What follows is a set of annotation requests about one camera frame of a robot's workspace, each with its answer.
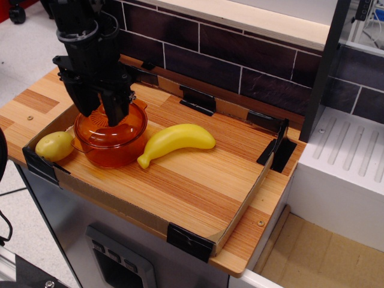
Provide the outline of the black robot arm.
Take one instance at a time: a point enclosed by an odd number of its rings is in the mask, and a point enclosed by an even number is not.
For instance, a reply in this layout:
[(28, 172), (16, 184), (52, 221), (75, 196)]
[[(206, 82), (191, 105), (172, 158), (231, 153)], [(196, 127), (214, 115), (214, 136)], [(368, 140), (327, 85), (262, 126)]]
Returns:
[(131, 76), (120, 62), (118, 20), (100, 1), (49, 1), (65, 56), (53, 63), (73, 103), (84, 116), (104, 107), (108, 125), (118, 125), (134, 100)]

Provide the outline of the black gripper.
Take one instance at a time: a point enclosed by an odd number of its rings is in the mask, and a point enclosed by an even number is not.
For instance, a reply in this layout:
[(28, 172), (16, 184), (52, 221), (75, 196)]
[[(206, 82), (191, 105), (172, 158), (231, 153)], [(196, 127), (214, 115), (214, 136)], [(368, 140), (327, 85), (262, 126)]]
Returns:
[(56, 56), (60, 80), (79, 112), (88, 117), (102, 102), (110, 127), (128, 114), (132, 78), (119, 61), (117, 29), (56, 31), (67, 55)]

